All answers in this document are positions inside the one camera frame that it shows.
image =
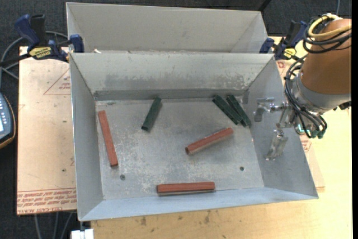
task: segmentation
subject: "wooden board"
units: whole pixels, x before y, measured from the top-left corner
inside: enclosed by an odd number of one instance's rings
[[[16,213],[75,210],[69,64],[20,61]]]

